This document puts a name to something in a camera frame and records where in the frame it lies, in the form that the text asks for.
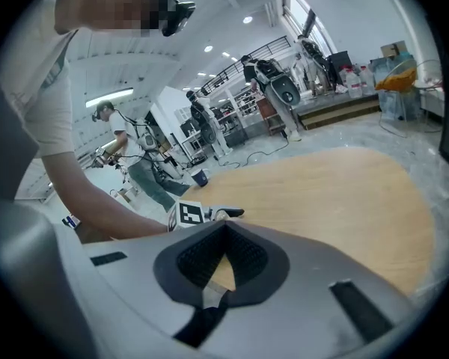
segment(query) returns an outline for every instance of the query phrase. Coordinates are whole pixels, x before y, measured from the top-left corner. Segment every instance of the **floor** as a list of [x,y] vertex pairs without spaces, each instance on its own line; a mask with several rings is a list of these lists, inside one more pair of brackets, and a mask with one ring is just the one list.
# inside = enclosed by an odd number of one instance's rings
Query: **floor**
[[[246,142],[242,147],[220,160],[219,166],[214,159],[208,159],[200,168],[207,168],[213,174],[234,169],[239,162],[242,166],[284,159],[291,156],[327,150],[333,147],[369,147],[388,154],[399,162],[409,173],[412,181],[421,190],[433,214],[436,233],[434,259],[427,278],[416,290],[413,301],[417,305],[426,304],[438,293],[449,276],[449,165],[439,155],[440,132],[423,132],[431,130],[422,123],[410,123],[407,138],[400,138],[381,129],[378,126],[379,113],[346,120],[322,128],[301,131],[302,140],[293,142],[288,147],[269,156],[251,153],[262,150],[271,153],[286,145],[280,135],[273,137],[261,136]],[[192,184],[187,174],[184,180]],[[165,223],[166,214],[160,205],[140,194],[134,203],[138,212],[149,218]]]

